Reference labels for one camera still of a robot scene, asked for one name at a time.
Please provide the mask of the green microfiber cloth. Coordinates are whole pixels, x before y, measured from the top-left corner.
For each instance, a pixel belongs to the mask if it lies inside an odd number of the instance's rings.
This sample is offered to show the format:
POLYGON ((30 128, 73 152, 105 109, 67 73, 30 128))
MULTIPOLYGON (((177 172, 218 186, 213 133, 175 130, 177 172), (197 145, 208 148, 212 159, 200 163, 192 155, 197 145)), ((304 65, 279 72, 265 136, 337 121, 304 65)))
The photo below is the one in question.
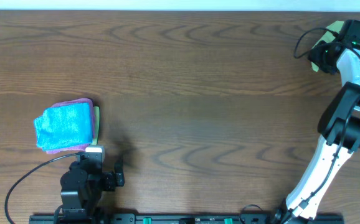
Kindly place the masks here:
MULTIPOLYGON (((341 31, 341 28, 344 24, 344 21, 335 21, 332 24, 330 24, 329 26, 327 26, 326 28, 339 33, 341 31)), ((324 41, 325 43, 329 43, 332 42, 335 39, 335 37, 333 36, 332 33, 326 31, 324 33, 324 35, 319 39, 319 41, 317 41, 317 43, 314 45, 314 47, 316 47, 321 41, 324 41)), ((317 66, 315 63, 311 63, 311 67, 313 69, 314 72, 317 72, 319 70, 319 66, 317 66)))

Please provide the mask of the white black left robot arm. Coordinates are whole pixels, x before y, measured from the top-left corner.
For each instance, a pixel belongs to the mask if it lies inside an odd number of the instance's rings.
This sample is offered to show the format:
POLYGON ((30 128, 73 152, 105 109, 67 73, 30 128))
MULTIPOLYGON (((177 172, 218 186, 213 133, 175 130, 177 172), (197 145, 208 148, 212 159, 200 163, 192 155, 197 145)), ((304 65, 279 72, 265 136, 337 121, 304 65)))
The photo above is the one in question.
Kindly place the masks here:
POLYGON ((54 213, 54 223, 111 222, 98 207, 103 192, 113 192, 125 184, 123 160, 114 163, 113 171, 104 172, 101 159, 78 159, 60 179, 62 205, 54 213))

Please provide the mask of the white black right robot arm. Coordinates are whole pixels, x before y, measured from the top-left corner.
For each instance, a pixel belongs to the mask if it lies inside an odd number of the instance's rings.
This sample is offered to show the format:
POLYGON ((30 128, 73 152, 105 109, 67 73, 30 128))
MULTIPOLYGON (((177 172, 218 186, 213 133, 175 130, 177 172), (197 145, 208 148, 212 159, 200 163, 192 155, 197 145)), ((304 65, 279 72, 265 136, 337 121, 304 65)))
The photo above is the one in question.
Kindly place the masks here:
POLYGON ((360 149, 360 41, 320 41, 308 58, 326 73, 338 72, 342 87, 320 118, 316 151, 276 214, 277 223, 315 221, 336 174, 360 149))

